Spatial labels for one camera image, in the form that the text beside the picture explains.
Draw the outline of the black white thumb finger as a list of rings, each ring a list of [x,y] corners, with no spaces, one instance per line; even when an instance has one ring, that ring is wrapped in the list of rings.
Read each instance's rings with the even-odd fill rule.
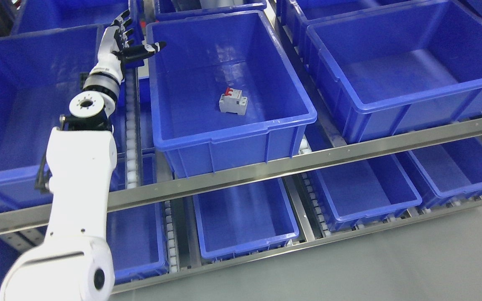
[[[153,44],[141,44],[137,46],[128,46],[118,53],[119,60],[123,63],[133,63],[143,61],[153,55],[159,53],[167,46],[165,41],[155,42]]]

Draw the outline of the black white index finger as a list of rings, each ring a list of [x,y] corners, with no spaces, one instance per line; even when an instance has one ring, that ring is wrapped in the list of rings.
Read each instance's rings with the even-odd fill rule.
[[[124,43],[124,49],[130,48],[130,46],[132,46],[134,42],[135,42],[134,39],[126,40]]]

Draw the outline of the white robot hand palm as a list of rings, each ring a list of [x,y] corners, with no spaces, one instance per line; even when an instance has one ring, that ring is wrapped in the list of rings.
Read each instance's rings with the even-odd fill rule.
[[[122,51],[128,47],[128,37],[120,27],[107,27],[97,52],[97,63],[88,76],[88,84],[106,84],[107,80],[121,84],[124,80]]]

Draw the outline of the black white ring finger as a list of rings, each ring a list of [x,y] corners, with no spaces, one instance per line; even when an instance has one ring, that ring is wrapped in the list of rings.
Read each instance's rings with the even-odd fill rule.
[[[133,19],[115,19],[115,25],[119,27],[119,36],[121,40],[128,40],[128,36],[133,34],[131,27]]]

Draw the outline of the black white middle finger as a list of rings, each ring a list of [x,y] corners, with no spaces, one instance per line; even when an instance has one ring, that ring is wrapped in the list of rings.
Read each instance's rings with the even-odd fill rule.
[[[124,44],[126,40],[132,39],[133,32],[133,28],[130,28],[124,32],[120,31],[120,41],[122,42],[122,44]]]

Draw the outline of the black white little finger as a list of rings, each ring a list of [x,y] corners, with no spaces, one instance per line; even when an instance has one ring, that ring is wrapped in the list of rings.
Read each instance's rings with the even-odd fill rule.
[[[115,31],[115,33],[126,34],[127,31],[131,31],[130,25],[130,11],[124,11],[120,15],[115,17],[110,27]]]

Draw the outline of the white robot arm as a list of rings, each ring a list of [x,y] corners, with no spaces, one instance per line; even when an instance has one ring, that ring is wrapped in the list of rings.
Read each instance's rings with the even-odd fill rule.
[[[52,193],[44,241],[24,252],[0,286],[0,301],[107,301],[115,285],[106,241],[110,181],[117,149],[110,116],[115,111],[126,65],[150,58],[166,42],[136,43],[129,9],[105,29],[97,64],[69,115],[51,130],[36,187]]]

